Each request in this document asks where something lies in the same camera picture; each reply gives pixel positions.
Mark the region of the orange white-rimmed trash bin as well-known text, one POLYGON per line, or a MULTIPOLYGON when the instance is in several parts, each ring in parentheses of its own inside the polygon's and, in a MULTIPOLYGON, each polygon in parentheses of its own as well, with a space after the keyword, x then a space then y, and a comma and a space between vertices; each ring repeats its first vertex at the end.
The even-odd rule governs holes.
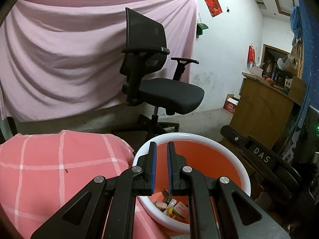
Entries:
POLYGON ((189 220, 178 221, 165 217, 156 209, 153 201, 163 201, 163 191, 169 188, 167 144, 174 142, 175 151, 185 157, 187 165, 201 171, 205 176, 219 178, 227 176, 247 195, 251 194, 249 176, 242 162, 223 145, 209 138, 190 133, 168 133, 155 136, 145 142, 137 151, 132 165, 136 166, 138 158, 149 151, 150 142, 157 144, 156 180, 154 194, 150 197, 139 196, 138 201, 146 213, 157 223, 160 230, 168 236, 189 234, 189 220))

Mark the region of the red cardboard box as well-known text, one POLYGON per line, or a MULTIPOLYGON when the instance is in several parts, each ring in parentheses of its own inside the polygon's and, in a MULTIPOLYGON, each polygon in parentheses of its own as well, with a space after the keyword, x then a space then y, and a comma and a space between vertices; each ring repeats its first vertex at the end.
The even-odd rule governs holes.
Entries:
POLYGON ((239 102, 238 98, 236 98, 233 94, 228 94, 226 96, 223 109, 228 111, 231 114, 234 114, 238 106, 238 102, 239 102))

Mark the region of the pink hanging sheet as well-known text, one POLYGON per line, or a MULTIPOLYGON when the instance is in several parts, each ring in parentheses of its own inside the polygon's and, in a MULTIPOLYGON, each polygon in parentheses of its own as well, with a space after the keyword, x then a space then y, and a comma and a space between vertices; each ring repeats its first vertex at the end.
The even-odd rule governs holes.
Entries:
POLYGON ((130 8, 191 57, 197 0, 18 0, 1 26, 1 118, 59 119, 123 102, 119 73, 130 8))

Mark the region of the green hanging cap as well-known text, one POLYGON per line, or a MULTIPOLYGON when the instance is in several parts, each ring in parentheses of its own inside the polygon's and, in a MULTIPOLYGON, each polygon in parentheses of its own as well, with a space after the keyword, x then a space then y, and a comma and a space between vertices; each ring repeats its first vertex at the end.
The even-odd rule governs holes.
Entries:
POLYGON ((196 36, 199 37, 203 35, 203 31, 209 29, 209 27, 204 23, 197 23, 196 26, 196 36))

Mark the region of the trash pile in bin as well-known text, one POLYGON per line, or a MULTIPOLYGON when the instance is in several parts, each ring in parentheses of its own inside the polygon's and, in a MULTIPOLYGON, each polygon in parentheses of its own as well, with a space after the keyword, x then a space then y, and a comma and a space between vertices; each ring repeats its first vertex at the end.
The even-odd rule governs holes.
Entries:
POLYGON ((152 196, 151 201, 158 210, 171 219, 184 222, 189 217, 188 205, 184 204, 183 201, 174 198, 167 189, 155 193, 152 196))

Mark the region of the pink checked tablecloth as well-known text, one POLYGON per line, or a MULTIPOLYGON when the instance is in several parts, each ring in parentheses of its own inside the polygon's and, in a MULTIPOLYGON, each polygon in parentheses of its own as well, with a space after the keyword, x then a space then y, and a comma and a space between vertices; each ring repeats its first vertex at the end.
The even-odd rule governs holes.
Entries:
POLYGON ((94 177, 131 167, 131 146, 112 134, 18 134, 1 145, 1 238, 32 233, 94 177))

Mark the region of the framed dark picture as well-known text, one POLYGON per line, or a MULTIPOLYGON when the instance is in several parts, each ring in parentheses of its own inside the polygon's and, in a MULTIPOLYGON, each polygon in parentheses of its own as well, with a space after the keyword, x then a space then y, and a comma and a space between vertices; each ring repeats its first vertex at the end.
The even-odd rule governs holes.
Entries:
POLYGON ((263 44, 261 65, 262 75, 265 75, 275 82, 275 85, 284 88, 286 79, 292 79, 292 74, 280 69, 277 61, 284 58, 289 53, 287 51, 275 48, 273 46, 263 44))

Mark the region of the red hanging decoration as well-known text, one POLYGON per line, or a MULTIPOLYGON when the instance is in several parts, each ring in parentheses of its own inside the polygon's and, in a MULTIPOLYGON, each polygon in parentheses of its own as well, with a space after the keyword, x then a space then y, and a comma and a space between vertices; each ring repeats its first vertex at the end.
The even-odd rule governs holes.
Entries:
POLYGON ((250 62, 250 63, 254 63, 255 62, 255 48, 254 48, 254 46, 252 44, 249 46, 248 62, 250 62))

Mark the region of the red diamond wall poster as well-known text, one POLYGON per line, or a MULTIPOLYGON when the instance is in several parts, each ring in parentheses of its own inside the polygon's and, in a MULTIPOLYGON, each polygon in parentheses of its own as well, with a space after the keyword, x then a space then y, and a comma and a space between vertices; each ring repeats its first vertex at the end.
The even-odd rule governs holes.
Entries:
POLYGON ((219 0, 204 0, 212 17, 222 13, 219 0))

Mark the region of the wooden cabinet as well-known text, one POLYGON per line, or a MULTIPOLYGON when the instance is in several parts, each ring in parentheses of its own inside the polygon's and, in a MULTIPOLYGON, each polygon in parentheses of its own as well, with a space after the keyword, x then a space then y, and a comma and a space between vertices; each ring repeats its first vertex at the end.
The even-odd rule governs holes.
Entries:
POLYGON ((291 114, 298 114, 306 83, 294 77, 289 93, 285 94, 253 74, 242 75, 240 99, 230 127, 271 149, 282 137, 291 114))

